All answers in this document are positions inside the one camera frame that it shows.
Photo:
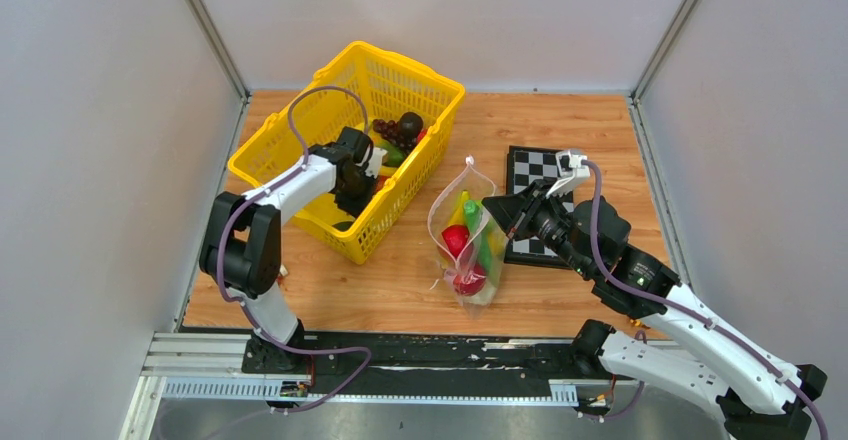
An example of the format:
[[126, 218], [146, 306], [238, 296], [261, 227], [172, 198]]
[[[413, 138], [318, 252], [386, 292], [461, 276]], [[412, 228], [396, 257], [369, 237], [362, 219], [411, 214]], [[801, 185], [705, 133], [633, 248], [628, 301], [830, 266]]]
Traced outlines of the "yellow bell pepper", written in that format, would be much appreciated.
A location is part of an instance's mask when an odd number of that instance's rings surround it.
[[496, 224], [487, 226], [486, 241], [493, 259], [502, 261], [508, 239]]

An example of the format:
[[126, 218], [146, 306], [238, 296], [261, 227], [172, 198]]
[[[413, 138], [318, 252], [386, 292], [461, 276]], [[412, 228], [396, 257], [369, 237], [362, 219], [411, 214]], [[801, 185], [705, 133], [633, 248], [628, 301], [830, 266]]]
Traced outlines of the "green cucumber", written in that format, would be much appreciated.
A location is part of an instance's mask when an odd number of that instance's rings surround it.
[[493, 263], [493, 254], [488, 241], [488, 217], [486, 209], [479, 201], [467, 200], [463, 204], [463, 215], [471, 234], [472, 252], [476, 254], [479, 270], [489, 275]]

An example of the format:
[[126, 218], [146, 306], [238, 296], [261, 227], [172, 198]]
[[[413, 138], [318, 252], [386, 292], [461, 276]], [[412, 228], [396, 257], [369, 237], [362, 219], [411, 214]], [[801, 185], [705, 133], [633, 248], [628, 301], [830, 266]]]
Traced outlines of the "clear zip top bag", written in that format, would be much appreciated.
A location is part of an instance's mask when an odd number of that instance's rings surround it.
[[[428, 234], [435, 245], [436, 251], [436, 265], [438, 267], [438, 274], [436, 276], [434, 285], [439, 286], [442, 285], [446, 287], [450, 293], [454, 296], [459, 306], [462, 307], [467, 315], [471, 318], [477, 318], [484, 310], [489, 307], [487, 306], [479, 306], [479, 305], [468, 305], [462, 304], [459, 302], [458, 298], [452, 293], [449, 287], [442, 281], [442, 270], [439, 267], [439, 261], [444, 259], [448, 262], [452, 262], [457, 269], [462, 270], [470, 270], [476, 261], [476, 254], [472, 252], [473, 243], [470, 239], [468, 244], [466, 245], [463, 252], [460, 254], [458, 258], [452, 258], [448, 253], [447, 247], [445, 246], [441, 232], [448, 226], [448, 220], [451, 215], [451, 210], [454, 206], [454, 202], [456, 197], [459, 195], [461, 190], [468, 190], [470, 193], [470, 200], [479, 201], [482, 204], [482, 199], [489, 196], [495, 196], [500, 192], [499, 188], [496, 186], [495, 182], [490, 179], [488, 176], [481, 173], [477, 166], [475, 158], [471, 155], [465, 158], [465, 167], [459, 173], [457, 177], [455, 177], [448, 185], [440, 192], [440, 194], [436, 197], [435, 201], [432, 203], [427, 217], [427, 230]], [[486, 210], [488, 217], [488, 225], [496, 224], [492, 219], [488, 211]]]

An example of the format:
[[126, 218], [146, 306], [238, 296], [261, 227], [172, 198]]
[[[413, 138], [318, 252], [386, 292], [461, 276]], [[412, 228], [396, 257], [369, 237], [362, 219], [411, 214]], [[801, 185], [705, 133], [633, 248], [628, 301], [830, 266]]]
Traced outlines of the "yellow banana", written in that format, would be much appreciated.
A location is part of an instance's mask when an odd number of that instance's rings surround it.
[[470, 200], [470, 193], [468, 190], [461, 190], [459, 195], [456, 197], [454, 202], [454, 206], [451, 210], [451, 215], [449, 217], [448, 226], [460, 225], [465, 226], [465, 203]]

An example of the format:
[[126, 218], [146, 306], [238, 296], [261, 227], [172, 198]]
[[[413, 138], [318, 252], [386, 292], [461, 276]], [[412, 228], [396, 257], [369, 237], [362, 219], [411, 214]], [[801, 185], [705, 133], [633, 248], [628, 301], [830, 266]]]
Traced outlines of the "dark red pomegranate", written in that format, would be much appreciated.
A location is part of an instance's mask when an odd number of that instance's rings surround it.
[[441, 232], [442, 240], [452, 258], [458, 258], [470, 239], [470, 232], [463, 224], [447, 226]]

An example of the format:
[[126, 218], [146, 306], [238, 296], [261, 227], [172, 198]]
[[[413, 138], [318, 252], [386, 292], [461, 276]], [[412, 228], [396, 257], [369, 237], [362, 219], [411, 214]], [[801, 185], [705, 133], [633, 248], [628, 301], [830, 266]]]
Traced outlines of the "red yellow apple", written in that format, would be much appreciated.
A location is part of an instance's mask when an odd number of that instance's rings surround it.
[[476, 264], [471, 270], [457, 275], [452, 280], [453, 290], [460, 296], [473, 296], [479, 293], [487, 283], [487, 272]]

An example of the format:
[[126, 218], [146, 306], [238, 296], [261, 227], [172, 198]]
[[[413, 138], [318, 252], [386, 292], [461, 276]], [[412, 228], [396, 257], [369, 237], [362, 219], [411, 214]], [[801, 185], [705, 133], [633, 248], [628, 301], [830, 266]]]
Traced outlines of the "green lettuce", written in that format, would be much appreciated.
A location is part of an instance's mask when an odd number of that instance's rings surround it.
[[491, 272], [487, 275], [487, 283], [483, 289], [473, 296], [460, 296], [454, 292], [452, 286], [452, 280], [455, 276], [465, 274], [469, 270], [465, 271], [457, 269], [452, 262], [448, 262], [444, 259], [439, 261], [439, 267], [442, 270], [442, 281], [449, 287], [452, 293], [462, 304], [487, 306], [492, 302], [500, 287], [503, 264], [498, 261], [492, 263]]

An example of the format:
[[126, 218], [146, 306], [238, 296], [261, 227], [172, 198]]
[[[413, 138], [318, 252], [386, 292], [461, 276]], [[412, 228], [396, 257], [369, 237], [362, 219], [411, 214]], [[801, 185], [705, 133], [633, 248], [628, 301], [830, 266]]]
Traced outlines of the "yellow plastic basket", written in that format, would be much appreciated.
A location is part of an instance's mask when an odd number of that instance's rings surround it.
[[347, 220], [324, 194], [295, 214], [293, 223], [356, 264], [363, 264], [441, 163], [456, 113], [465, 97], [460, 83], [399, 53], [354, 41], [304, 89], [305, 99], [269, 115], [230, 157], [229, 171], [259, 187], [297, 163], [303, 146], [335, 140], [345, 127], [365, 120], [397, 120], [418, 114], [427, 129], [419, 145], [386, 181], [364, 212], [345, 231]]

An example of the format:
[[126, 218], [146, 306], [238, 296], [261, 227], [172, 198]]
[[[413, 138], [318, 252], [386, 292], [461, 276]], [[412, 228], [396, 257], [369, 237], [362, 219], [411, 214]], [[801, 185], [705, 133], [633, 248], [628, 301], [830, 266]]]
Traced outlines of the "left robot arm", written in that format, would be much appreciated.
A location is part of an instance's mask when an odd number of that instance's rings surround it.
[[345, 127], [336, 141], [311, 146], [272, 181], [245, 194], [223, 192], [213, 202], [199, 268], [225, 300], [239, 304], [268, 360], [283, 373], [298, 371], [309, 353], [302, 322], [277, 282], [282, 227], [324, 194], [333, 196], [341, 212], [358, 218], [376, 193], [381, 161], [366, 133]]

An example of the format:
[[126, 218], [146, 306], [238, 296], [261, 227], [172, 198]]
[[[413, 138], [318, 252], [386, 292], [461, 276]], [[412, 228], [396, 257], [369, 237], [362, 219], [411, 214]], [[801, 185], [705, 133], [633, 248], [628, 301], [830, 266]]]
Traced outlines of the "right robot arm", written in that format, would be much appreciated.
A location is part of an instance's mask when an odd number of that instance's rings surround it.
[[593, 285], [616, 313], [658, 330], [676, 355], [589, 320], [573, 340], [571, 363], [584, 377], [629, 377], [699, 406], [735, 439], [829, 435], [816, 406], [827, 382], [756, 345], [710, 309], [678, 274], [629, 241], [630, 224], [601, 194], [565, 209], [543, 186], [487, 197], [483, 207], [511, 239], [535, 237]]

